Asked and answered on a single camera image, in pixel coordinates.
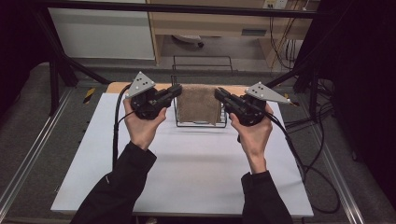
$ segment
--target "brown cloth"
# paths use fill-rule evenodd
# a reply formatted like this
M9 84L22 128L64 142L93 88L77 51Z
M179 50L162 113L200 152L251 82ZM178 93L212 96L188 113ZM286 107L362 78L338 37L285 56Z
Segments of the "brown cloth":
M177 97L178 121L207 121L216 126L220 122L221 104L215 98L215 89L203 84L183 84L183 92Z

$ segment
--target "triangular metal plate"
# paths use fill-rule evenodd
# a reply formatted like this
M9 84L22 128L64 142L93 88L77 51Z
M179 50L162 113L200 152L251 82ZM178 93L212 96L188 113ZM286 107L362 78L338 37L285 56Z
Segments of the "triangular metal plate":
M283 104L289 104L290 101L278 94L277 92L264 86L261 82L254 84L253 86L245 90L247 95L251 95L259 100L278 102Z
M128 90L128 93L126 93L126 97L133 97L136 96L137 94L146 91L148 89L151 89L155 87L155 82L151 79L149 79L145 74L142 72L139 72L134 79L134 82L132 83L131 87Z

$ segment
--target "floor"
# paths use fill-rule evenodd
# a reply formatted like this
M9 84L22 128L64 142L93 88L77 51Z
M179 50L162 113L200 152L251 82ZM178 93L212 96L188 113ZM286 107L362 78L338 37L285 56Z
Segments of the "floor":
M103 77L117 81L130 81L136 71L144 69L150 77L157 82L169 81L172 74L173 55L198 55L198 56L230 56L232 58L235 77L223 82L231 84L251 85L258 80L263 82L281 76L288 69L275 67L268 68L258 42L254 39L226 38L226 37L203 37L205 46L201 49L193 44L187 44L174 39L171 36L165 38L163 46L163 59L159 65L150 65L147 62L86 62ZM22 176L21 183L14 186L18 195L1 198L0 218L6 217L2 223L65 223L71 216L54 214L49 210L56 189L62 184L68 165L73 160L78 150L78 142L83 138L84 130L89 125L89 120L95 109L100 93L106 91L106 86L93 83L83 74L78 74L82 80L74 89L61 87L69 91L70 98L64 107L63 114L57 120L57 124L49 130L49 137L38 150L37 155L32 157L31 166L27 176ZM294 94L291 89L294 80L282 83L276 87L278 91L287 93L290 99L300 106L283 106L282 116L285 121L306 118L303 104L306 103L307 94ZM88 104L83 104L87 90L94 86L95 94ZM18 172L26 155L40 135L42 127L48 122L50 99L49 71L48 67L38 66L31 74L21 97L16 101L8 112L0 120L0 148L2 160L0 160L0 192L7 192L14 174ZM324 105L326 97L319 97L319 104ZM346 181L354 203L361 212L361 221L351 221L347 216L345 207L334 214L323 214L315 211L315 217L306 218L307 223L396 223L396 214L389 205L386 197L371 177L365 165L354 162L351 159L351 151L345 139L336 117L329 116L323 120L325 134L325 146L335 159L335 163ZM290 136L301 154L304 163L309 163L318 151L318 125L295 132L296 129L288 129ZM331 171L325 156L321 156L316 163L317 168L329 179ZM315 172L309 174L307 179L307 193L314 206L331 210L336 205L332 188L325 180ZM173 223L191 223L191 220L172 220ZM216 220L216 223L227 221ZM201 220L200 223L214 223L210 220Z

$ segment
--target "black jacket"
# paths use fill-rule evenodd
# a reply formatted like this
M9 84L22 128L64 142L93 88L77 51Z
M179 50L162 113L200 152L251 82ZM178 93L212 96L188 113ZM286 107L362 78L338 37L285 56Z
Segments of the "black jacket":
M129 223L134 203L156 161L151 151L129 143L113 172L102 177L77 210L71 223ZM292 223L269 172L242 177L245 193L243 223Z

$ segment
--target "desk panel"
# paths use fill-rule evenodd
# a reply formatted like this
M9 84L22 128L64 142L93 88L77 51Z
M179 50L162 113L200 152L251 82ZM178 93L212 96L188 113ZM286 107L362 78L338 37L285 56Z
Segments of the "desk panel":
M52 211L75 213L96 182L111 171L117 98L116 93L102 95ZM278 105L270 104L282 121ZM236 141L236 130L231 124L226 128L178 128L173 107L168 108L166 117L150 146L158 160L148 173L147 185L135 204L134 213L145 216L241 216L244 194L240 178L248 172L249 166ZM119 151L128 142L129 135L122 123ZM268 169L290 213L294 217L313 216L295 160L277 127L265 154Z

